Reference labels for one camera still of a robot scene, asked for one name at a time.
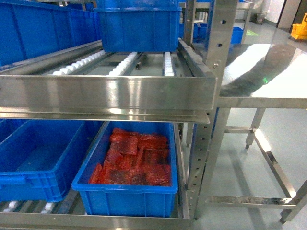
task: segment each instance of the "blue plastic bin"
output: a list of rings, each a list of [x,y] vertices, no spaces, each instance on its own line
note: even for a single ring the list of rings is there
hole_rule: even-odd
[[[101,39],[98,14],[94,12],[0,0],[0,18],[0,66]]]
[[[26,120],[19,119],[3,119],[0,120],[0,143],[9,137],[17,128],[19,128]]]
[[[174,0],[98,1],[107,52],[166,52],[178,46],[181,8]]]
[[[0,143],[0,201],[61,201],[101,122],[31,120]]]
[[[98,8],[178,7],[178,0],[96,0]]]
[[[207,35],[207,24],[200,24],[199,27],[199,41],[202,43],[203,40],[206,38]],[[243,37],[243,30],[240,27],[234,27],[232,37],[231,37],[231,44],[240,44]]]
[[[97,163],[103,163],[113,128],[140,133],[158,133],[169,140],[171,186],[88,184]],[[106,122],[89,155],[72,182],[80,191],[87,214],[116,216],[169,217],[178,189],[174,128],[171,123]]]

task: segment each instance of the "floor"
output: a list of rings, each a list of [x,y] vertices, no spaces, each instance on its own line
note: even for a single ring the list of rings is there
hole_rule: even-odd
[[[288,39],[289,34],[270,25],[250,23],[258,36],[247,36],[245,43],[291,44],[307,51],[306,43]],[[256,109],[232,109],[228,125],[249,126]],[[272,152],[296,190],[307,179],[307,111],[267,109],[260,129]],[[225,134],[217,159],[211,195],[284,197],[256,144],[245,150],[244,134]],[[194,230],[301,230],[307,229],[307,206],[290,222],[279,222],[279,209],[248,209],[204,205],[200,195]]]

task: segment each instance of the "flow rack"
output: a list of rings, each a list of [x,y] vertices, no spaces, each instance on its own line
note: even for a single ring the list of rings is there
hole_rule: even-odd
[[[187,2],[185,24],[194,17],[194,3]],[[248,94],[247,89],[251,86],[243,84],[246,88],[238,91],[236,89],[242,87],[242,82],[224,75],[226,66],[250,50],[234,46],[233,55],[228,56],[238,4],[237,0],[212,1],[207,49],[194,44],[198,54],[183,40],[179,40],[178,49],[173,53],[136,54],[103,52],[101,41],[97,41],[2,67],[1,118],[187,123],[191,152],[182,149],[179,128],[175,124],[178,193],[175,211],[170,218],[86,215],[79,194],[71,190],[62,202],[57,203],[0,203],[0,228],[189,229],[191,220],[196,217],[201,186],[206,184],[202,187],[205,193],[210,186],[224,133],[247,133],[248,146],[256,141],[286,198],[209,196],[207,203],[282,208],[285,209],[282,222],[291,220],[307,202],[307,183],[297,193],[292,189],[277,160],[265,148],[267,145],[263,144],[258,127],[264,108],[307,108],[307,95],[303,90],[299,94],[291,90],[292,93],[283,97],[278,90],[273,96],[265,92]],[[288,63],[283,59],[283,68],[276,67],[276,62],[267,62],[271,69],[275,66],[280,73],[285,72],[297,57],[306,55],[289,46],[268,45],[265,48],[272,51],[272,58],[278,56],[275,51],[286,54]],[[300,84],[299,79],[303,80],[302,76],[298,76],[296,86]],[[249,81],[248,76],[239,80],[250,82],[252,86],[256,84]],[[227,127],[231,107],[259,108],[251,127]]]

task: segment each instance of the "stainless steel table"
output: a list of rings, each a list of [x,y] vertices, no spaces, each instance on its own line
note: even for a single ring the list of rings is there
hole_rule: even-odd
[[[203,47],[194,44],[200,55]],[[234,45],[225,68],[215,131],[203,175],[210,184],[224,133],[247,133],[246,148],[255,140],[285,197],[208,196],[207,203],[224,206],[284,209],[281,222],[292,220],[307,203],[307,181],[296,192],[258,129],[266,108],[307,108],[307,53],[290,45]],[[226,126],[230,108],[257,108],[250,127]]]

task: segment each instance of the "stacked blue bins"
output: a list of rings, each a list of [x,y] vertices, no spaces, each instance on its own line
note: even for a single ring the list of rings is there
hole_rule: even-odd
[[[107,52],[165,52],[178,46],[177,0],[98,0]]]
[[[101,39],[94,12],[0,0],[0,18],[0,66]]]

